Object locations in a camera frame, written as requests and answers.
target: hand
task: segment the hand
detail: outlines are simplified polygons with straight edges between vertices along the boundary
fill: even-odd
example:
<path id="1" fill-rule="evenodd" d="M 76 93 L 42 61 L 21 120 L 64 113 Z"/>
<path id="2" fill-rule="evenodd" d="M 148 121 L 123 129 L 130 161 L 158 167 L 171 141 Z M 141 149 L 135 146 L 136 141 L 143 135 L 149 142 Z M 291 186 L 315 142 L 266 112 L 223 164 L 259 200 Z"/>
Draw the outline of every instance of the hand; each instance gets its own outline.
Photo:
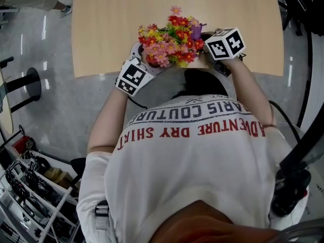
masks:
<path id="1" fill-rule="evenodd" d="M 233 59 L 223 59 L 220 60 L 229 70 L 233 70 L 236 65 L 241 64 L 242 61 L 238 58 L 235 57 Z"/>

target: flower pot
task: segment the flower pot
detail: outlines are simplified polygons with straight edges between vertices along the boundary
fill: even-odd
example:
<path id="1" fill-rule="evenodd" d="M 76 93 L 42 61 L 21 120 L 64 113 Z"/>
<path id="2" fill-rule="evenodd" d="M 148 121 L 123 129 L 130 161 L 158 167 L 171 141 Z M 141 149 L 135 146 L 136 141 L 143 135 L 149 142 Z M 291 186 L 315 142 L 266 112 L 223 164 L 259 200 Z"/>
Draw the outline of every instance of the flower pot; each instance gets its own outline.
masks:
<path id="1" fill-rule="evenodd" d="M 201 30 L 203 29 L 203 25 L 200 24 L 198 27 L 193 25 L 193 26 L 191 26 L 190 29 L 192 30 L 191 38 L 193 40 L 200 39 Z"/>

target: sneaker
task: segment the sneaker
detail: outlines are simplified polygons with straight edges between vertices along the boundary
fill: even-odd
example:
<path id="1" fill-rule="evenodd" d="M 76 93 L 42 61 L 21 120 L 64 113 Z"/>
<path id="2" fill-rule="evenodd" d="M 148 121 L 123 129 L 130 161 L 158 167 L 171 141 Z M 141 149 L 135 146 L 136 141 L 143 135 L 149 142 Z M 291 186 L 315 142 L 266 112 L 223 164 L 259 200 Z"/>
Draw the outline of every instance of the sneaker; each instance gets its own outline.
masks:
<path id="1" fill-rule="evenodd" d="M 60 11 L 58 13 L 59 17 L 62 18 L 68 14 L 72 13 L 72 7 L 71 6 L 66 6 L 64 10 Z"/>

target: wooden table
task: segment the wooden table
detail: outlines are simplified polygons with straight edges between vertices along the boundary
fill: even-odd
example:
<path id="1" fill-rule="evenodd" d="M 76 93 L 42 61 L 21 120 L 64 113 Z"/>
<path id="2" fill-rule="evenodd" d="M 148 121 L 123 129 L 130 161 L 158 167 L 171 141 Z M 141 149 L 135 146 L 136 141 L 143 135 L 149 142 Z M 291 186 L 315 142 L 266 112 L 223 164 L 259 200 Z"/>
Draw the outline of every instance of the wooden table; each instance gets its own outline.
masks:
<path id="1" fill-rule="evenodd" d="M 74 0 L 72 53 L 76 77 L 120 71 L 138 26 L 165 26 L 171 6 L 207 23 L 203 31 L 238 27 L 251 71 L 283 75 L 284 39 L 277 0 Z"/>

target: black cable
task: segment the black cable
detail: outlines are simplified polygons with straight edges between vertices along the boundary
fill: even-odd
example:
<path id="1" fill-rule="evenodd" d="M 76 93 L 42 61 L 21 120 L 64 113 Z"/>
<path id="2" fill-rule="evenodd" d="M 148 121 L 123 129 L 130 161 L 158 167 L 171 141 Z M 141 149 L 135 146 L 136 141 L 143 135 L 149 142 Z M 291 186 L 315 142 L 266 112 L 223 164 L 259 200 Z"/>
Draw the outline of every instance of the black cable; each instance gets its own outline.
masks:
<path id="1" fill-rule="evenodd" d="M 147 107 L 146 107 L 146 106 L 140 105 L 139 103 L 135 102 L 131 97 L 128 97 L 128 99 L 129 99 L 131 102 L 135 103 L 137 106 L 139 106 L 139 107 L 141 107 L 141 108 L 147 110 Z"/>
<path id="2" fill-rule="evenodd" d="M 285 118 L 285 120 L 287 121 L 290 129 L 292 130 L 297 142 L 299 143 L 300 142 L 300 137 L 298 135 L 298 132 L 296 131 L 295 127 L 293 126 L 293 124 L 291 123 L 291 121 L 289 120 L 288 116 L 285 114 L 285 112 L 281 109 L 281 107 L 276 104 L 275 102 L 273 101 L 269 101 L 270 104 L 272 104 L 275 108 L 277 108 L 277 110 L 282 114 L 282 116 Z"/>

